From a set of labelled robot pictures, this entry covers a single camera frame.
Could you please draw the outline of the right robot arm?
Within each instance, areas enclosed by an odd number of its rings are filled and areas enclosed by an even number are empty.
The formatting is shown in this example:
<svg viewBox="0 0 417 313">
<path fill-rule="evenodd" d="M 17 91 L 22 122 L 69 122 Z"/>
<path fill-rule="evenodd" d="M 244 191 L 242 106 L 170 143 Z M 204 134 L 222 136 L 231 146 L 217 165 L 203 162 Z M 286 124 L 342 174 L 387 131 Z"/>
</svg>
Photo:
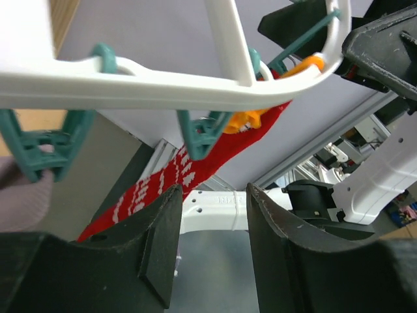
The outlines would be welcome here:
<svg viewBox="0 0 417 313">
<path fill-rule="evenodd" d="M 303 91 L 331 75 L 342 61 L 342 45 L 351 32 L 351 4 L 348 1 L 327 1 L 326 16 L 303 34 L 298 47 L 322 28 L 327 38 L 321 57 L 324 68 L 310 65 L 289 78 L 275 80 L 268 67 L 248 49 L 234 1 L 205 3 L 220 64 L 225 74 L 244 92 L 231 100 L 222 100 L 225 84 L 212 87 L 203 97 L 201 109 L 210 109 L 208 119 L 213 128 L 198 133 L 182 110 L 178 120 L 189 156 L 201 160 L 218 141 L 235 112 L 270 109 L 288 102 Z M 402 124 L 363 165 L 333 188 L 335 205 L 344 212 L 347 222 L 368 225 L 385 205 L 416 181 L 416 114 L 406 114 Z"/>
</svg>

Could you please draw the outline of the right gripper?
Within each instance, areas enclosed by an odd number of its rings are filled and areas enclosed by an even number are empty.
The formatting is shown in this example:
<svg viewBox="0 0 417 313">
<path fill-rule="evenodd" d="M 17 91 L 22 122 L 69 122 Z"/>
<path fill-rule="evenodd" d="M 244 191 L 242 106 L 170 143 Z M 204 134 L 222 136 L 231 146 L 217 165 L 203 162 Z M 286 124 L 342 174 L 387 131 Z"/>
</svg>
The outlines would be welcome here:
<svg viewBox="0 0 417 313">
<path fill-rule="evenodd" d="M 416 7 L 376 18 L 354 16 L 354 1 L 295 1 L 261 18 L 258 32 L 281 52 L 273 62 L 311 56 L 366 93 L 352 114 L 372 114 L 398 95 L 416 100 Z"/>
</svg>

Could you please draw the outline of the white clip hanger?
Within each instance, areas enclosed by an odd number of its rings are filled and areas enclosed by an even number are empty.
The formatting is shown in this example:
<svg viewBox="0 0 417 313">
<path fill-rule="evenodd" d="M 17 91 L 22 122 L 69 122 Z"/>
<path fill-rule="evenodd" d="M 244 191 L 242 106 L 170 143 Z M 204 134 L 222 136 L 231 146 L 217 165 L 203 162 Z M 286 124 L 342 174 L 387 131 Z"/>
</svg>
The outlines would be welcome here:
<svg viewBox="0 0 417 313">
<path fill-rule="evenodd" d="M 280 79 L 310 65 L 301 62 Z M 57 60 L 49 3 L 1 2 L 1 135 L 32 182 L 45 169 L 56 180 L 66 175 L 97 109 L 186 110 L 198 133 L 210 132 L 211 110 L 201 104 L 221 84 L 222 100 L 244 92 L 224 71 L 214 78 L 151 70 L 105 44 L 89 58 Z"/>
</svg>

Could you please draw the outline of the red patterned sock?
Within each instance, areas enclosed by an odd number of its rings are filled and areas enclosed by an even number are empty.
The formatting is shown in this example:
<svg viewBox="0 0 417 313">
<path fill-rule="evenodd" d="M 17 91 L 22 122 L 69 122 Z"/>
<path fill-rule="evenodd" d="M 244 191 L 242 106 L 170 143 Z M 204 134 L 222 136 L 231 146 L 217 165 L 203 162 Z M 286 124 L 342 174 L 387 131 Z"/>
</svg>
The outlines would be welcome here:
<svg viewBox="0 0 417 313">
<path fill-rule="evenodd" d="M 151 204 L 173 185 L 182 187 L 183 197 L 211 178 L 227 161 L 258 142 L 275 124 L 288 103 L 271 109 L 235 113 L 219 140 L 203 160 L 191 160 L 185 146 L 160 171 L 138 180 L 117 202 L 91 222 L 78 238 L 85 241 Z"/>
</svg>

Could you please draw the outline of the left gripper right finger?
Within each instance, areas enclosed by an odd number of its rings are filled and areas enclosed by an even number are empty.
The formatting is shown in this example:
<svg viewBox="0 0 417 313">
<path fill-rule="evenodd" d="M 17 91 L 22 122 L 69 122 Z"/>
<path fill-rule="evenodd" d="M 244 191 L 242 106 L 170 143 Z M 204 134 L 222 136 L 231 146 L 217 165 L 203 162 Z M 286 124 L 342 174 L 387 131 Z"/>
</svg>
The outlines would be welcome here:
<svg viewBox="0 0 417 313">
<path fill-rule="evenodd" d="M 416 240 L 359 244 L 307 223 L 246 188 L 261 312 L 415 312 Z"/>
</svg>

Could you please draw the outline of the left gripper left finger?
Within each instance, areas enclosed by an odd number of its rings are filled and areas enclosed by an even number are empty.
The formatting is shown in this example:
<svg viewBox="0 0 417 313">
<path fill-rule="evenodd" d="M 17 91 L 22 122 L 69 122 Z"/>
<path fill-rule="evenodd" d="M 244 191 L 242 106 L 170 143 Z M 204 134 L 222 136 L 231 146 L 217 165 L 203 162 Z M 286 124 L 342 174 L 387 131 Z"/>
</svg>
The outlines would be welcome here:
<svg viewBox="0 0 417 313">
<path fill-rule="evenodd" d="M 173 186 L 146 208 L 77 243 L 1 234 L 2 312 L 163 312 L 170 306 L 182 215 Z"/>
</svg>

